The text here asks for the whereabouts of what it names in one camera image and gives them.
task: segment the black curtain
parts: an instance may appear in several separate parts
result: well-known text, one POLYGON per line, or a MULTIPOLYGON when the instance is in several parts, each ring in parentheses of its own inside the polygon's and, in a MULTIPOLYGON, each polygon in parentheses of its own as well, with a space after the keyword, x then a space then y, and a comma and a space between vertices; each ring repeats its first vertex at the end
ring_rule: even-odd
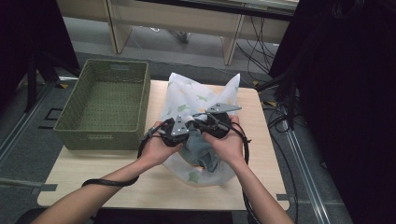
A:
POLYGON ((56 0, 0 1, 0 111, 26 74, 28 59, 40 52, 79 68, 56 0))
POLYGON ((307 119, 354 223, 390 223, 396 202, 396 14, 365 1, 337 21, 296 78, 307 119))

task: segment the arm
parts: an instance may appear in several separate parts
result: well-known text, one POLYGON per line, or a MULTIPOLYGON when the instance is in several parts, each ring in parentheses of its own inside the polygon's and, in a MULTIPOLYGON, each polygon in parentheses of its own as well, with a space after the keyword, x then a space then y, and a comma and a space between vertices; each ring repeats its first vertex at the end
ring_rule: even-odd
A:
MULTIPOLYGON (((148 140, 139 159, 102 178, 113 181, 131 180, 148 169, 162 164, 180 147, 181 145, 167 147, 161 138, 153 137, 148 140)), ((120 187, 87 185, 64 196, 33 223, 83 223, 120 189, 120 187)))
MULTIPOLYGON (((230 116, 230 119, 231 122, 239 123, 237 116, 230 116)), ((204 133, 204 139, 212 145, 221 159, 233 168, 260 223, 292 223, 285 210, 245 163, 242 139, 234 131, 230 131, 222 139, 204 133)))

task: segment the green wicker basket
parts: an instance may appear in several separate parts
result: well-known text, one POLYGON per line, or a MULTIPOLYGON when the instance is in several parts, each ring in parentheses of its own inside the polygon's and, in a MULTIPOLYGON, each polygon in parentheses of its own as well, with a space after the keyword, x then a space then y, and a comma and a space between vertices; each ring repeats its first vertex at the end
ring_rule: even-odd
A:
POLYGON ((88 60, 54 131, 68 149, 138 150, 149 85, 148 63, 88 60))

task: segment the hand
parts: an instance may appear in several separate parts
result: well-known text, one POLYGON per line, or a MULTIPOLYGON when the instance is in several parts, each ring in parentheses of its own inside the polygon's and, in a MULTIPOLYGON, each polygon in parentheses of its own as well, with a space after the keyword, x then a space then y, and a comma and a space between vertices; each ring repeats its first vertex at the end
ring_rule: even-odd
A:
MULTIPOLYGON (((239 124, 239 118, 237 116, 229 115, 231 122, 239 124)), ((240 128, 233 124, 233 127, 241 132, 240 128)), ((242 152, 243 142, 241 137, 230 130, 227 135, 221 139, 218 139, 209 133, 203 133, 204 139, 212 145, 219 157, 232 165, 234 162, 243 161, 244 156, 242 152)))
MULTIPOLYGON (((154 127, 157 127, 160 124, 161 122, 157 121, 155 122, 154 127)), ((168 147, 161 139, 160 134, 154 133, 153 137, 147 141, 143 148, 142 156, 139 160, 144 160, 148 163, 149 167, 154 167, 156 165, 163 164, 168 157, 179 151, 181 147, 182 144, 175 147, 168 147)))

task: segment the plastic bag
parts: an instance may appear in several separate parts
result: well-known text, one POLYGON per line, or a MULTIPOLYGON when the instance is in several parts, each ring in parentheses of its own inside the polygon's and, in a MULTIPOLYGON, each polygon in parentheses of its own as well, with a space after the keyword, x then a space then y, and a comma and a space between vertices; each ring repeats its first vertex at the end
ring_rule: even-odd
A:
MULTIPOLYGON (((220 94, 216 94, 199 82, 172 73, 169 77, 161 120, 176 119, 180 115, 184 121, 188 121, 192 115, 204 113, 215 103, 235 105, 239 81, 238 74, 227 83, 220 94)), ((186 162, 180 153, 173 154, 163 165, 183 182, 198 186, 223 185, 235 176, 231 167, 224 161, 219 161, 214 171, 209 172, 204 167, 186 162)))

